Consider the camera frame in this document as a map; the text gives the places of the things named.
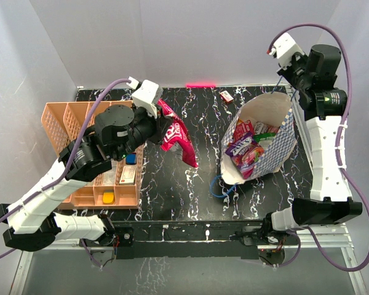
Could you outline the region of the pink chips bag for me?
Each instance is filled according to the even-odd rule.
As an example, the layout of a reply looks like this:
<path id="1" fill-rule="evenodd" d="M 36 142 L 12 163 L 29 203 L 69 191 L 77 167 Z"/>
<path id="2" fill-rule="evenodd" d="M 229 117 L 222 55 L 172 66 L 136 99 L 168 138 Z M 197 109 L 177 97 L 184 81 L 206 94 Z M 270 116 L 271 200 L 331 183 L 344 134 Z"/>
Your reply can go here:
<path id="1" fill-rule="evenodd" d="M 162 150 L 174 152 L 185 164 L 197 168 L 196 152 L 184 122 L 162 99 L 158 101 L 158 105 L 162 107 L 164 117 L 173 118 L 173 124 L 168 129 L 161 145 Z"/>

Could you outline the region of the blue checkered paper bag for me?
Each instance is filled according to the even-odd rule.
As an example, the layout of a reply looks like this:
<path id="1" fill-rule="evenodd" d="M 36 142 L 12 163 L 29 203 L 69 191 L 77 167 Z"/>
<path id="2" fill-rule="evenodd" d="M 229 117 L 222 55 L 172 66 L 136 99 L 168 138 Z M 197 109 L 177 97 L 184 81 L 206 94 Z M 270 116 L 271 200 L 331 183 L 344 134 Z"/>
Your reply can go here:
<path id="1" fill-rule="evenodd" d="M 259 156 L 251 175 L 247 177 L 242 176 L 226 154 L 229 145 L 234 142 L 238 120 L 249 120 L 252 124 L 261 122 L 278 128 L 274 139 Z M 293 123 L 292 102 L 285 93 L 264 93 L 245 103 L 237 111 L 221 139 L 220 175 L 225 184 L 235 188 L 236 185 L 278 172 L 297 144 Z"/>

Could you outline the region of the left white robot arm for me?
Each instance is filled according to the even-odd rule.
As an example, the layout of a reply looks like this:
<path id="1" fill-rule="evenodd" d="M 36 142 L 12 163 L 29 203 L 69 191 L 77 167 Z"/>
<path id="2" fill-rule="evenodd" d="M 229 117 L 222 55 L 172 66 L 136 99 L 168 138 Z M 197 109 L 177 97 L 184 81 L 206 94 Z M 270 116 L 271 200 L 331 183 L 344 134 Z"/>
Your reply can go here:
<path id="1" fill-rule="evenodd" d="M 57 240 L 80 239 L 109 245 L 116 230 L 104 215 L 67 216 L 57 207 L 78 189 L 124 160 L 146 141 L 162 144 L 173 117 L 156 107 L 149 114 L 142 106 L 116 104 L 95 116 L 81 129 L 40 181 L 21 199 L 0 204 L 0 223 L 8 225 L 4 243 L 12 250 L 39 251 Z"/>

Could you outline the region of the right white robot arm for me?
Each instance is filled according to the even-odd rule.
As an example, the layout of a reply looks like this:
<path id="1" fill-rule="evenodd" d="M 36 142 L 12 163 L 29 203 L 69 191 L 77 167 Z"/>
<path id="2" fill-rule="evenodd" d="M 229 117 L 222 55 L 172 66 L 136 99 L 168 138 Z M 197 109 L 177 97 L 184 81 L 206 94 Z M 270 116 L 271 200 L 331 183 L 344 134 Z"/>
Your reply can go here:
<path id="1" fill-rule="evenodd" d="M 338 225 L 362 214 L 362 204 L 352 199 L 347 178 L 341 170 L 344 160 L 344 111 L 347 94 L 335 87 L 341 51 L 317 44 L 305 54 L 298 45 L 285 49 L 274 45 L 270 55 L 278 59 L 278 73 L 298 92 L 299 104 L 311 139 L 312 188 L 309 199 L 295 198 L 291 207 L 269 213 L 258 232 L 270 244 L 289 230 L 304 226 Z"/>

